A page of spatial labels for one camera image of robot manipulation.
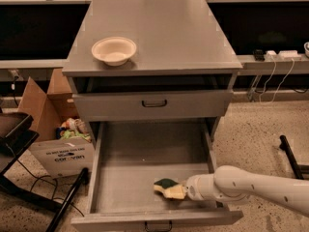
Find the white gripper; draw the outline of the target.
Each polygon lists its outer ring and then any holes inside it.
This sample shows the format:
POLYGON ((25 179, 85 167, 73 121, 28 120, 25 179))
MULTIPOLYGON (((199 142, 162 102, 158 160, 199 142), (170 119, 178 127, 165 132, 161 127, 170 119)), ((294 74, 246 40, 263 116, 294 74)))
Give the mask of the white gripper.
POLYGON ((214 178, 212 174, 194 175, 189 177, 183 185, 177 184, 170 188, 166 188, 163 196, 167 199, 184 200, 187 196, 194 201, 214 200, 218 194, 217 188, 214 186, 214 178))

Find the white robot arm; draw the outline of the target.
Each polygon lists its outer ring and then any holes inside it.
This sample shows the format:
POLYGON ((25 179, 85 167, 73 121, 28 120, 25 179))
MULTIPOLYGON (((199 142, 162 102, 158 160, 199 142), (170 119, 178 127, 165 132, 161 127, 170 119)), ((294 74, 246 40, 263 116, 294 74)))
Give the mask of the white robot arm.
POLYGON ((309 182, 299 179, 254 174, 243 169, 223 165, 213 174, 189 177, 180 183, 161 179, 154 190, 167 199, 194 201, 215 200, 236 202, 249 195, 261 197, 276 205, 309 216, 309 182))

